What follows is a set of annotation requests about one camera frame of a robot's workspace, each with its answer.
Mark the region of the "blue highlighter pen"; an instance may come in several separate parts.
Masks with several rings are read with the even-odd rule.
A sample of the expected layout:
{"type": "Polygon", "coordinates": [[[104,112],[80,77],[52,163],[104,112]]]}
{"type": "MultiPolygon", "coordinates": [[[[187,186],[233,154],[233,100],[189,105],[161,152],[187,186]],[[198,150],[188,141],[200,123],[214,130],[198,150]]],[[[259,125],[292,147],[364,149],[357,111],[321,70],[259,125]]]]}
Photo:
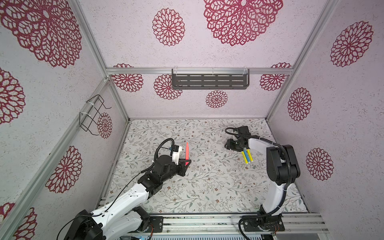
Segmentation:
{"type": "Polygon", "coordinates": [[[244,148],[244,150],[243,150],[243,157],[245,159],[246,164],[248,164],[248,163],[253,161],[249,149],[244,148]]]}

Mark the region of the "yellow highlighter pen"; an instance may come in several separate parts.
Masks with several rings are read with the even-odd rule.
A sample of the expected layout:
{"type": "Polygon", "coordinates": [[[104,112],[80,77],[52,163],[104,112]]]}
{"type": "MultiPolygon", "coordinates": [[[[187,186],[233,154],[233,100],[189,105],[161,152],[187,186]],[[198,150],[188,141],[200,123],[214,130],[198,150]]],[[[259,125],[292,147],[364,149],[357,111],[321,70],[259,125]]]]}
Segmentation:
{"type": "Polygon", "coordinates": [[[253,162],[253,157],[252,157],[252,154],[251,154],[251,151],[249,149],[247,149],[247,158],[248,158],[248,162],[251,163],[253,162]]]}
{"type": "Polygon", "coordinates": [[[244,151],[242,151],[241,153],[242,153],[242,156],[244,158],[245,164],[248,164],[249,162],[248,162],[248,158],[247,158],[246,153],[244,151]]]}

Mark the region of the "pink highlighter pen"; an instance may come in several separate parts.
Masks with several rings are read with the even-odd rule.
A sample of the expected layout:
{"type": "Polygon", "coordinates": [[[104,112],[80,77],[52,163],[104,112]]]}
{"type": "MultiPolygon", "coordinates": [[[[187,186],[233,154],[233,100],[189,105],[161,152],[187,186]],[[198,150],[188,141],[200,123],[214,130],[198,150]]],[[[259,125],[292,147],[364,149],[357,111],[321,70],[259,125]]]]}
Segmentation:
{"type": "Polygon", "coordinates": [[[186,143],[186,156],[185,156],[185,159],[189,160],[189,143],[186,143]]]}

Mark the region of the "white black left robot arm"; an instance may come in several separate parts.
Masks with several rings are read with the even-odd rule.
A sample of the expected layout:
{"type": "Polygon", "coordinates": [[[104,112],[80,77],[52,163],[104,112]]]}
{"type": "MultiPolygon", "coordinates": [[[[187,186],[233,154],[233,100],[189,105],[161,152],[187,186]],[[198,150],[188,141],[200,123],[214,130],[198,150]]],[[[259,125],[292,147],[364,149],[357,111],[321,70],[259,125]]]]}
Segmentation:
{"type": "Polygon", "coordinates": [[[141,204],[159,192],[165,181],[178,175],[184,177],[191,160],[173,161],[162,155],[139,173],[139,180],[128,191],[92,212],[83,210],[68,222],[66,240],[116,240],[131,232],[150,229],[150,214],[141,204]]]}

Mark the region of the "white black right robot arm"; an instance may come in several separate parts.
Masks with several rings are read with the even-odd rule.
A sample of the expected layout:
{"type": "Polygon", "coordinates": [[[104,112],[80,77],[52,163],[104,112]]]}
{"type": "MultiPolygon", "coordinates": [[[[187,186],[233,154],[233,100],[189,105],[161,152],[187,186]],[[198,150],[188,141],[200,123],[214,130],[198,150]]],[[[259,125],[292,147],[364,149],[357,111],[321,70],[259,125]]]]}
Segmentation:
{"type": "Polygon", "coordinates": [[[250,150],[256,150],[266,157],[266,171],[270,179],[268,194],[259,211],[253,216],[243,216],[238,222],[242,234],[245,231],[260,230],[284,231],[282,220],[283,204],[288,189],[300,176],[300,167],[295,151],[290,145],[279,145],[261,137],[238,137],[228,139],[225,143],[228,150],[241,152],[245,162],[251,162],[250,150]]]}

